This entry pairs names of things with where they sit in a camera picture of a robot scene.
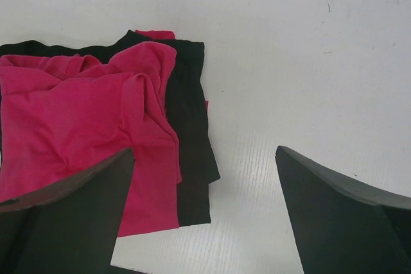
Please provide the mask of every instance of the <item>black garment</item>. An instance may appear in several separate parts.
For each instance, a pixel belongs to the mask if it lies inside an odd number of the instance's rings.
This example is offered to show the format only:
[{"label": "black garment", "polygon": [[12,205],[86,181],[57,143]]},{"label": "black garment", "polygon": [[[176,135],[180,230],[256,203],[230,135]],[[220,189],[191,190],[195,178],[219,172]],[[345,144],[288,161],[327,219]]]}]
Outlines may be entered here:
[{"label": "black garment", "polygon": [[[151,40],[131,30],[112,46],[70,49],[64,46],[45,46],[30,40],[0,46],[0,56],[92,55],[106,64],[116,53]],[[176,64],[166,89],[166,116],[180,142],[182,181],[177,186],[179,225],[210,223],[208,184],[218,180],[220,174],[208,138],[206,103],[200,84],[204,44],[187,40],[156,40],[156,42],[169,45],[177,51]]]}]

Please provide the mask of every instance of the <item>black fabric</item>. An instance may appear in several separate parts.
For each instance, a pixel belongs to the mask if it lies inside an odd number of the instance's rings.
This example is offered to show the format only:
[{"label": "black fabric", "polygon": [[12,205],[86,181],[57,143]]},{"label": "black fabric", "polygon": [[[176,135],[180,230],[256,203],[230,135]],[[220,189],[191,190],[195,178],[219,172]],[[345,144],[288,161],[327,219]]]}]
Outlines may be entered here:
[{"label": "black fabric", "polygon": [[[64,46],[46,46],[30,40],[1,46],[0,56],[92,55],[106,64],[116,53],[151,40],[131,30],[112,46],[71,49]],[[156,42],[169,45],[177,51],[175,68],[166,89],[166,116],[180,141],[179,160],[182,181],[177,186],[179,225],[210,223],[208,184],[218,180],[220,174],[208,138],[206,103],[200,84],[204,44],[187,40],[156,40]]]},{"label": "black fabric", "polygon": [[411,273],[411,198],[287,147],[275,161],[305,274]]}]

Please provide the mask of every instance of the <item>pink garment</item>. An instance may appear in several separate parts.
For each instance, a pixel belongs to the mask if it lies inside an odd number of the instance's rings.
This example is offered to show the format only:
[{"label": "pink garment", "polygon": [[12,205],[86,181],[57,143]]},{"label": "pink garment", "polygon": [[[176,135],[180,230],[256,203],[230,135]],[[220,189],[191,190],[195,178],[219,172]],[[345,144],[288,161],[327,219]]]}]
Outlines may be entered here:
[{"label": "pink garment", "polygon": [[131,147],[134,174],[119,236],[178,228],[178,139],[164,115],[176,51],[143,42],[113,56],[0,58],[0,201]]},{"label": "pink garment", "polygon": [[136,30],[137,33],[150,37],[153,40],[175,40],[174,32],[170,30]]}]

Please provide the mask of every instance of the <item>folded clothing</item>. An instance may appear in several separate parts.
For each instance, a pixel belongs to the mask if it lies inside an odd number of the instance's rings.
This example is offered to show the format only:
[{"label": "folded clothing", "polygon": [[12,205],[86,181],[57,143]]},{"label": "folded clothing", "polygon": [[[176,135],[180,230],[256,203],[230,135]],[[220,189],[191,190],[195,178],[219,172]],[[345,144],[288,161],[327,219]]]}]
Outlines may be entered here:
[{"label": "folded clothing", "polygon": [[136,30],[136,33],[150,37],[153,40],[175,40],[174,32],[170,30]]},{"label": "folded clothing", "polygon": [[[155,38],[173,38],[172,32],[155,33]],[[1,55],[92,55],[106,64],[118,52],[150,37],[134,31],[112,46],[91,46],[70,49],[63,46],[45,46],[30,40],[0,47]],[[175,68],[166,88],[166,117],[179,138],[179,156],[182,181],[177,186],[177,213],[180,226],[210,223],[208,184],[219,179],[213,150],[208,138],[208,118],[200,77],[204,63],[204,44],[187,40],[158,40],[177,51]]]},{"label": "folded clothing", "polygon": [[179,141],[164,113],[175,56],[155,42],[108,64],[93,56],[2,56],[0,201],[131,147],[136,163],[119,236],[178,228]]}]

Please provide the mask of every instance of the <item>white table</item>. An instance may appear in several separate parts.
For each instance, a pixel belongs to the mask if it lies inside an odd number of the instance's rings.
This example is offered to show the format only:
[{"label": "white table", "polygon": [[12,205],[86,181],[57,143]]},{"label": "white table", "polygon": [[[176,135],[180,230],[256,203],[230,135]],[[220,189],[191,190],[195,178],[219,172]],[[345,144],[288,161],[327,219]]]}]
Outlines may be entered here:
[{"label": "white table", "polygon": [[154,274],[302,273],[275,166],[289,146],[411,196],[411,0],[0,0],[0,43],[112,44],[168,29],[206,44],[222,179],[211,225],[118,239]]}]

